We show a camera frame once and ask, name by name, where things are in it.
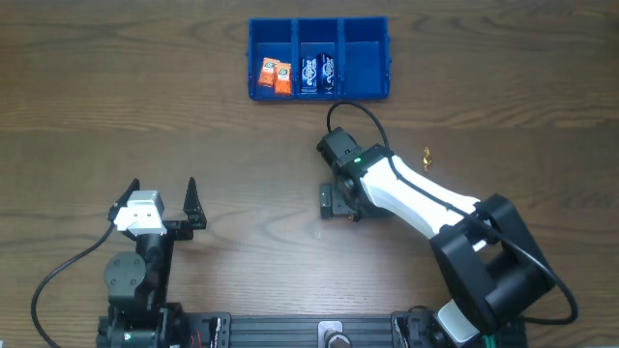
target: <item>wood grain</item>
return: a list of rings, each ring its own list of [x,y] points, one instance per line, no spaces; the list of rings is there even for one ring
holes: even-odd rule
[[[619,342],[619,6],[585,1],[4,1],[0,3],[0,340],[43,347],[29,304],[99,239],[133,177],[179,217],[196,178],[209,228],[174,254],[169,299],[232,314],[389,313],[449,299],[399,219],[320,220],[315,153],[329,104],[247,98],[251,16],[388,15],[392,94],[367,102],[399,155],[458,192],[510,197],[581,315],[532,347]],[[373,125],[343,107],[366,145]],[[55,278],[39,312],[94,345],[113,235]],[[527,311],[567,314],[554,290]]]

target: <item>empty compartment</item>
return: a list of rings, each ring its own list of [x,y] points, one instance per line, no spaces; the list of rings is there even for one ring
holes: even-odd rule
[[[389,94],[387,19],[346,18],[344,40],[343,97],[387,97]]]
[[[299,18],[299,62],[297,84],[299,99],[336,99],[339,96],[339,43],[338,43],[338,20],[336,18]],[[302,64],[304,58],[315,58],[318,53],[327,53],[334,58],[335,88],[330,92],[318,91],[317,93],[304,93],[301,91]]]
[[[265,57],[278,59],[283,63],[292,63],[292,20],[252,19],[250,20],[250,37],[250,97],[257,100],[292,99],[292,96],[276,95],[273,87],[258,84],[262,60]]]

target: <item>logo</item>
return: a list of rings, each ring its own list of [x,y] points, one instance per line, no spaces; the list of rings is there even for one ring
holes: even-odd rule
[[[303,77],[308,81],[308,85],[313,84],[313,80],[316,78],[316,60],[308,61],[308,64],[303,67],[301,72]]]
[[[326,58],[325,63],[322,65],[322,74],[327,78],[328,83],[332,83],[331,79],[334,73],[333,58]]]

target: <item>gold object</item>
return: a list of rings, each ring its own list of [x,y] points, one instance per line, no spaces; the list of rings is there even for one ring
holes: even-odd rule
[[[432,157],[429,155],[429,148],[424,148],[424,171],[427,173],[429,166],[432,164]]]

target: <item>wooden table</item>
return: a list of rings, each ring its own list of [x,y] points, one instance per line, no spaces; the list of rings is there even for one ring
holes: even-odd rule
[[[450,296],[398,218],[321,220],[314,147],[328,102],[247,95],[251,16],[388,15],[392,89],[366,102],[392,146],[449,189],[510,197],[580,318],[533,347],[619,342],[619,5],[614,1],[4,1],[0,5],[0,340],[43,347],[32,293],[104,232],[133,177],[182,216],[190,176],[208,230],[179,243],[169,299],[232,314],[390,313]],[[334,123],[365,145],[350,107]],[[39,313],[94,345],[120,234],[54,278]],[[527,314],[568,314],[553,290]]]

